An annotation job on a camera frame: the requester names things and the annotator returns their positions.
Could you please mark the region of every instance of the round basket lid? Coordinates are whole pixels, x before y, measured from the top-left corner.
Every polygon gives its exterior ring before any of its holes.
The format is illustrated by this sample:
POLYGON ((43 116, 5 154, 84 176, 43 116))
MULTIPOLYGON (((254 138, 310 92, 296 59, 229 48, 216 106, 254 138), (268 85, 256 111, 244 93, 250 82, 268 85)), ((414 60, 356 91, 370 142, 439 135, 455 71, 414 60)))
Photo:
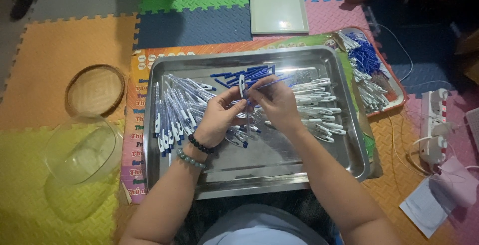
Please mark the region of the round basket lid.
POLYGON ((123 74, 110 65, 97 64, 73 77, 65 92, 65 104, 74 115, 82 112, 104 115, 120 104, 123 93, 123 74))

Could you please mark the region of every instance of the dark beaded bracelet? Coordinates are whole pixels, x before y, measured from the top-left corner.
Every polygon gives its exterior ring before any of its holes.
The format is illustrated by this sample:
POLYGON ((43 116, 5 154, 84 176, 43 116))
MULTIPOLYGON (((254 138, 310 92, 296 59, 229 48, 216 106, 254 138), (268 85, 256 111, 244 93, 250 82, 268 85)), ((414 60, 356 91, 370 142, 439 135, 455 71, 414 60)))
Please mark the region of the dark beaded bracelet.
POLYGON ((198 148, 198 150, 200 150, 201 152, 204 152, 206 154, 212 154, 213 152, 215 152, 214 148, 208 149, 207 147, 201 145, 198 141, 196 141, 193 135, 189 135, 188 140, 191 142, 191 144, 193 144, 193 146, 198 148))

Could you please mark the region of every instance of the pink foam tile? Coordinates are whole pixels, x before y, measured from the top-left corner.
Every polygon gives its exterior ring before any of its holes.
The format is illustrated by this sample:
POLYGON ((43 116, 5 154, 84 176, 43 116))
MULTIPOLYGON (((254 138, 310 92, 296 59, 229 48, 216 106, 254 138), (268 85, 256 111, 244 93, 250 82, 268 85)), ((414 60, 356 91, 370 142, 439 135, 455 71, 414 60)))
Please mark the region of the pink foam tile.
MULTIPOLYGON (((454 122, 458 125, 458 129, 451 132, 447 138, 449 147, 447 149, 447 157, 455 154, 464 166, 478 165, 478 152, 474 144, 474 138, 470 134, 465 116, 466 112, 479 107, 479 93, 467 92, 459 95, 458 92, 452 91, 446 102, 446 118, 448 121, 454 122)), ((421 99, 416 99, 414 95, 409 95, 409 100, 406 103, 406 114, 412 119, 415 124, 413 130, 419 133, 420 130, 420 114, 413 113, 413 111, 421 111, 421 99)), ((479 178, 479 172, 471 170, 471 173, 476 178, 479 178)), ((449 220, 456 230, 458 243, 462 245, 476 245, 479 244, 479 202, 476 202, 470 208, 456 208, 449 220)))
MULTIPOLYGON (((348 26, 358 26, 363 28, 371 39, 374 39, 359 5, 350 5, 336 0, 319 0, 318 2, 307 0, 305 5, 309 35, 337 31, 348 26)), ((299 35, 305 34, 257 34, 253 35, 253 40, 288 38, 299 35)))

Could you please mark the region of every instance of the beaded bracelet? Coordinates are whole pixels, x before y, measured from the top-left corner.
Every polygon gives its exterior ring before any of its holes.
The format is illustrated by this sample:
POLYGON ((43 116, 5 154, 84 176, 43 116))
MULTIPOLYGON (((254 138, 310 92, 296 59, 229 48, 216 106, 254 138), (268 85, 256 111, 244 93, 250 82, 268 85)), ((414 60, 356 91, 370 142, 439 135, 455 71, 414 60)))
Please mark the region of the beaded bracelet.
POLYGON ((200 151, 202 151, 206 154, 212 154, 213 152, 215 152, 214 148, 208 149, 207 147, 201 145, 198 141, 196 141, 196 139, 193 135, 189 135, 188 140, 191 142, 191 144, 193 144, 196 148, 198 148, 198 150, 200 150, 200 151))
POLYGON ((184 154, 183 148, 178 148, 178 150, 176 150, 176 155, 177 155, 178 158, 184 160, 185 162, 189 162, 193 166, 199 167, 201 169, 205 169, 207 167, 206 164, 197 162, 195 159, 193 159, 190 156, 187 156, 186 154, 184 154))

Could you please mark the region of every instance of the white tray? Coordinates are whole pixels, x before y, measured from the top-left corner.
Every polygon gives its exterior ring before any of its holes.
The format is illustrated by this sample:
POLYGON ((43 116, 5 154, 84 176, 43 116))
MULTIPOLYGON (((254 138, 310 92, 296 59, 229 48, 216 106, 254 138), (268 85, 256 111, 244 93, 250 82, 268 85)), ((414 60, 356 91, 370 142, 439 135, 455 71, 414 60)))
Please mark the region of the white tray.
POLYGON ((309 32, 304 0, 249 0, 252 34, 309 32))

